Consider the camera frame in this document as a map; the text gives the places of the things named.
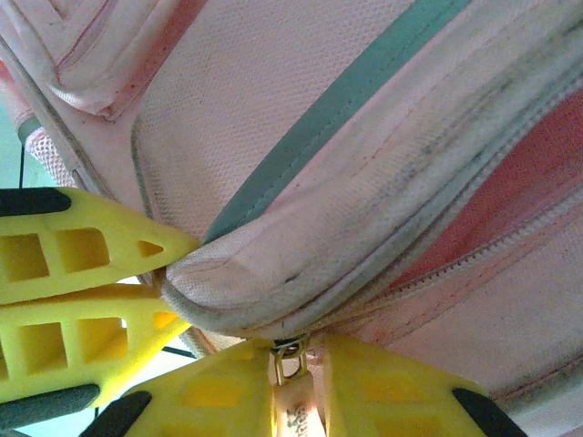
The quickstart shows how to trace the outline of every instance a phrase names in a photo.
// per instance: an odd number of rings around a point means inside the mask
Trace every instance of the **zipper teeth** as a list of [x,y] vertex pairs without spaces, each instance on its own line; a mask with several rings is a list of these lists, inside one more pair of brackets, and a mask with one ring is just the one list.
[[434,270],[428,273],[421,279],[415,279],[408,284],[396,289],[397,294],[408,294],[412,291],[419,291],[428,287],[432,287],[445,279],[445,276],[459,273],[465,269],[469,269],[475,264],[487,260],[496,255],[498,252],[508,249],[516,245],[521,239],[527,238],[544,227],[551,224],[558,217],[569,212],[577,204],[583,203],[583,188],[579,188],[574,193],[571,193],[567,198],[557,203],[554,207],[547,209],[540,213],[535,218],[532,218],[528,223],[520,226],[518,229],[512,231],[510,234],[495,239],[480,249],[476,249],[471,255],[465,258],[453,261],[447,266]]
[[[449,210],[445,213],[447,216],[457,215],[464,205],[467,203],[469,198],[471,198],[476,191],[482,186],[482,184],[489,178],[492,172],[498,167],[498,165],[504,160],[518,141],[523,138],[540,120],[542,120],[547,114],[549,114],[557,105],[565,100],[567,97],[571,96],[573,93],[578,91],[583,87],[583,76],[578,76],[574,80],[566,84],[560,91],[558,91],[555,96],[548,100],[548,102],[542,106],[534,116],[532,116],[525,125],[515,133],[496,155],[482,168],[480,173],[476,175],[474,180],[468,184],[466,190],[461,193],[458,198],[449,206]],[[354,310],[348,310],[347,312],[340,312],[337,314],[331,314],[330,316],[324,316],[321,320],[317,321],[311,326],[311,330],[320,330],[332,324],[341,323],[345,320],[352,319],[354,317],[362,316],[366,313],[370,313],[374,310],[379,310],[383,307],[394,303],[399,299],[410,297],[413,293],[419,292],[429,287],[433,287],[437,283],[445,280],[447,277],[457,274],[460,271],[469,269],[478,262],[482,262],[493,255],[497,254],[501,250],[507,249],[508,247],[516,244],[521,239],[524,239],[544,228],[546,225],[554,221],[557,217],[561,216],[565,212],[572,209],[578,203],[583,202],[583,187],[577,188],[575,192],[571,192],[565,198],[560,200],[558,203],[551,205],[550,207],[544,209],[541,213],[523,222],[523,224],[518,225],[517,228],[510,233],[494,239],[492,242],[485,244],[484,246],[475,249],[470,255],[451,262],[450,264],[433,270],[419,279],[413,279],[411,282],[404,284],[401,287],[394,289],[389,296],[383,295],[378,297],[372,297],[365,302],[354,302],[358,305],[354,305]]]

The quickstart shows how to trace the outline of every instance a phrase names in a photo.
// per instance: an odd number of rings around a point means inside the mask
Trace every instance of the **pink backpack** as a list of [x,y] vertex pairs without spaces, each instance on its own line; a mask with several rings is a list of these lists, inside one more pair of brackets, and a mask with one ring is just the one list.
[[193,348],[347,333],[581,432],[580,1],[138,3],[0,0],[0,57],[77,184],[204,240]]

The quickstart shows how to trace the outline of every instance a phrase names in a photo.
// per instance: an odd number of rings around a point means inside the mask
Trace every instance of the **teal trim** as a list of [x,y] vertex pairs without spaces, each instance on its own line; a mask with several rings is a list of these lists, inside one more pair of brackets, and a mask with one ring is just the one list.
[[255,168],[204,240],[260,216],[330,138],[471,0],[418,0],[328,87]]
[[18,127],[17,135],[20,142],[24,145],[30,134],[41,127],[40,121],[36,117],[27,118],[22,125]]

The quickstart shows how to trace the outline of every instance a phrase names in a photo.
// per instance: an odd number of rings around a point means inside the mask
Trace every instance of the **yellow plastic part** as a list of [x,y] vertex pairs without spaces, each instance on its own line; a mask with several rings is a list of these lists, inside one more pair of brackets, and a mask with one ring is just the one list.
[[144,285],[0,306],[0,403],[90,383],[108,403],[188,326]]
[[451,390],[470,381],[348,337],[324,355],[328,437],[484,437]]
[[273,437],[271,346],[248,340],[134,387],[152,400],[125,437]]
[[0,304],[110,284],[184,258],[181,230],[74,188],[66,211],[0,218]]

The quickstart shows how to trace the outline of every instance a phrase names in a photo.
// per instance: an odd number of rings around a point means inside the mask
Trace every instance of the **metal zipper pull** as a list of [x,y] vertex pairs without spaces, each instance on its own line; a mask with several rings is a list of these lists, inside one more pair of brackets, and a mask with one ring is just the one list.
[[[308,372],[307,337],[290,340],[273,350],[277,383],[273,388],[277,437],[325,437],[316,404],[312,374]],[[297,361],[286,375],[284,362]]]

